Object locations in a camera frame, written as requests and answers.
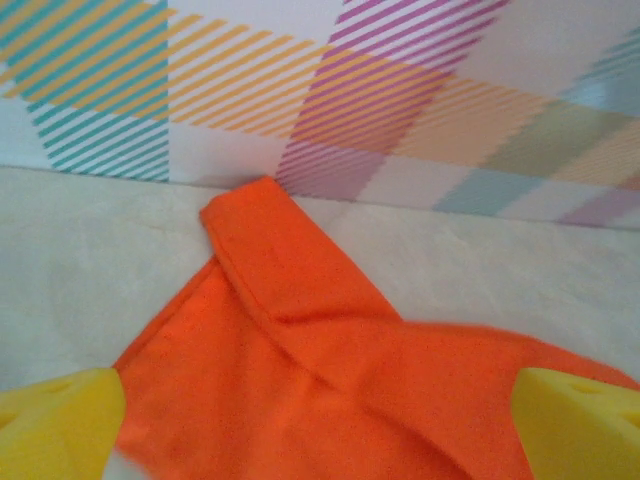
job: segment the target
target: hole in yellow plastic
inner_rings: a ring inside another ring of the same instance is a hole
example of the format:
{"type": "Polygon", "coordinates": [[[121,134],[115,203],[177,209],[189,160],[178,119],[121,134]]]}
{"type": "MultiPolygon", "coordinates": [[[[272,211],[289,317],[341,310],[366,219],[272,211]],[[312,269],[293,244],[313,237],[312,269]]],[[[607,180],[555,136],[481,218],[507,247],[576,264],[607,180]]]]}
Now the hole in yellow plastic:
{"type": "Polygon", "coordinates": [[[2,413],[0,412],[0,430],[13,422],[18,415],[15,413],[2,413]]]}
{"type": "Polygon", "coordinates": [[[625,420],[630,422],[631,425],[640,428],[640,412],[627,412],[623,413],[622,416],[625,418],[625,420]]]}
{"type": "Polygon", "coordinates": [[[71,382],[61,382],[61,383],[58,383],[56,385],[51,385],[51,386],[45,388],[43,391],[44,391],[44,393],[58,393],[58,392],[61,392],[63,390],[66,390],[70,386],[71,386],[71,382]]]}
{"type": "Polygon", "coordinates": [[[590,393],[590,394],[601,393],[600,390],[590,385],[581,385],[579,383],[572,383],[570,387],[573,388],[576,392],[580,392],[580,393],[590,393]]]}

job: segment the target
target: orange shirt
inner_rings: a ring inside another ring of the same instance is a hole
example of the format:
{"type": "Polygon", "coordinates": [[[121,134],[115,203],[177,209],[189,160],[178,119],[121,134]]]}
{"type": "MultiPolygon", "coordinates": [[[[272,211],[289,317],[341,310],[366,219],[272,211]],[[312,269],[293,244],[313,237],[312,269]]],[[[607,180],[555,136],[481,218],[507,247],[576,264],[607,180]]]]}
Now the orange shirt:
{"type": "Polygon", "coordinates": [[[216,257],[115,365],[118,447],[152,478],[530,480],[521,368],[638,388],[523,335],[404,322],[269,178],[201,218],[216,257]]]}

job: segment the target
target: wall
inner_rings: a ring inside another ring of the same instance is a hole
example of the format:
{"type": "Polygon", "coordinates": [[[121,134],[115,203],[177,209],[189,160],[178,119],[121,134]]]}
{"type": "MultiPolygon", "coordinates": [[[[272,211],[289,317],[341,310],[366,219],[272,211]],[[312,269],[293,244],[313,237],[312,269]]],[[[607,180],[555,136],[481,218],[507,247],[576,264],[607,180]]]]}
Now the wall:
{"type": "Polygon", "coordinates": [[[636,0],[0,2],[0,163],[640,228],[636,0]]]}

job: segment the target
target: fabric fold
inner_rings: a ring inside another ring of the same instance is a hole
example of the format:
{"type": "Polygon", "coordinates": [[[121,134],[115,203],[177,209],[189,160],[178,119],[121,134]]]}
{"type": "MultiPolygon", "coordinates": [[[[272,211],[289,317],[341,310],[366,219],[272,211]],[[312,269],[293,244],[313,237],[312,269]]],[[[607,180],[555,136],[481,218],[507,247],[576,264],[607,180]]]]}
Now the fabric fold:
{"type": "Polygon", "coordinates": [[[157,478],[531,479],[517,372],[623,373],[487,327],[403,322],[270,178],[201,212],[216,252],[116,367],[157,478]]]}

